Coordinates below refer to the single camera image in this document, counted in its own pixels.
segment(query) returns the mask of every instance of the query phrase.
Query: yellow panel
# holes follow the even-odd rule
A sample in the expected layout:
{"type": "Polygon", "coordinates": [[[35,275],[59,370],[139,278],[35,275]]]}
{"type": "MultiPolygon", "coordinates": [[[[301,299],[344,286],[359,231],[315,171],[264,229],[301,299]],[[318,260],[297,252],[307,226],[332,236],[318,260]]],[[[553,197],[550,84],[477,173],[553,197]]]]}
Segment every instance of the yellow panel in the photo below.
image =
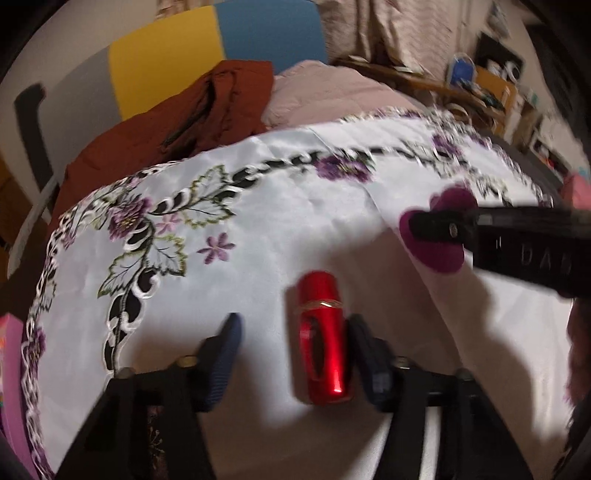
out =
{"type": "Polygon", "coordinates": [[[113,42],[109,68],[121,118],[182,92],[223,59],[214,7],[158,20],[113,42]]]}

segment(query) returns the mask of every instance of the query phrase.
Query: black tool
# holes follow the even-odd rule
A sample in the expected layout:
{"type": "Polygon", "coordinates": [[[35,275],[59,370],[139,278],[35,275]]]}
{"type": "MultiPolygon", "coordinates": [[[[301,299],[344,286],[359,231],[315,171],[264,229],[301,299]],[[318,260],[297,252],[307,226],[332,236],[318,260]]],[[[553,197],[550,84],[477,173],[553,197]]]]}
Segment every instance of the black tool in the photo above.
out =
{"type": "Polygon", "coordinates": [[[591,297],[591,212],[490,207],[415,213],[415,238],[462,244],[477,268],[591,297]]]}
{"type": "Polygon", "coordinates": [[[165,370],[112,379],[76,436],[56,480],[148,480],[148,406],[163,406],[161,435],[169,480],[213,480],[196,412],[221,399],[242,340],[232,313],[217,336],[165,370]]]}
{"type": "Polygon", "coordinates": [[[392,413],[374,480],[419,478],[427,407],[442,407],[437,480],[531,480],[505,424],[470,372],[442,375],[395,356],[360,315],[348,320],[349,345],[368,401],[392,413]]]}

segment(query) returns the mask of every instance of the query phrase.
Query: green leaf embroidery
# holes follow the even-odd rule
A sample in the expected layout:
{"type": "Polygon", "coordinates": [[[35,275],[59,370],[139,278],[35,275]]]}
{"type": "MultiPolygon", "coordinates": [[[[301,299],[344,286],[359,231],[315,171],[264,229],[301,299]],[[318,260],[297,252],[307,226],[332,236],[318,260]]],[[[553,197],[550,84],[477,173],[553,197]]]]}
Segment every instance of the green leaf embroidery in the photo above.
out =
{"type": "Polygon", "coordinates": [[[186,207],[181,210],[181,214],[185,224],[194,230],[208,223],[214,225],[234,215],[225,205],[211,200],[202,200],[186,207]]]}
{"type": "Polygon", "coordinates": [[[156,236],[147,255],[147,264],[162,275],[171,274],[184,277],[187,268],[187,255],[183,252],[182,238],[168,234],[156,236]]]}
{"type": "Polygon", "coordinates": [[[144,251],[126,252],[113,260],[109,276],[99,288],[97,298],[124,290],[135,274],[144,266],[144,251]]]}
{"type": "Polygon", "coordinates": [[[227,182],[228,175],[223,165],[210,168],[198,179],[191,182],[191,202],[189,205],[208,199],[227,182]]]}

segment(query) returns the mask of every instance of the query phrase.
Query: black clamp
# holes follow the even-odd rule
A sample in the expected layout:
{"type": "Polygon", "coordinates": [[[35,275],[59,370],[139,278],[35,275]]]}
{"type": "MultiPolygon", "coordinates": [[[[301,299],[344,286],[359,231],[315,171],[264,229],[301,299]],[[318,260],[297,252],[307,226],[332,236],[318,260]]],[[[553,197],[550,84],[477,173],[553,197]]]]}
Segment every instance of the black clamp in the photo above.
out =
{"type": "Polygon", "coordinates": [[[222,399],[241,341],[242,318],[232,313],[194,355],[167,369],[137,375],[123,369],[78,432],[56,480],[149,479],[148,406],[163,407],[169,480],[215,479],[195,413],[222,399]]]}
{"type": "Polygon", "coordinates": [[[361,315],[348,320],[349,345],[368,401],[392,413],[374,480],[418,479],[427,407],[441,407],[437,480],[531,480],[519,448],[465,369],[427,372],[373,337],[361,315]]]}

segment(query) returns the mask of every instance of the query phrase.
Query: blue panel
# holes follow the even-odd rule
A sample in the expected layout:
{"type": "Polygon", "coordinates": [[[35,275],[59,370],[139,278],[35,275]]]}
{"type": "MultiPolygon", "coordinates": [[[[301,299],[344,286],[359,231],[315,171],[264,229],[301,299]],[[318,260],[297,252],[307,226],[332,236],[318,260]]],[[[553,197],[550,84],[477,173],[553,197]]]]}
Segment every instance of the blue panel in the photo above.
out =
{"type": "Polygon", "coordinates": [[[302,60],[328,62],[309,0],[228,0],[215,7],[227,59],[270,60],[275,74],[302,60]]]}

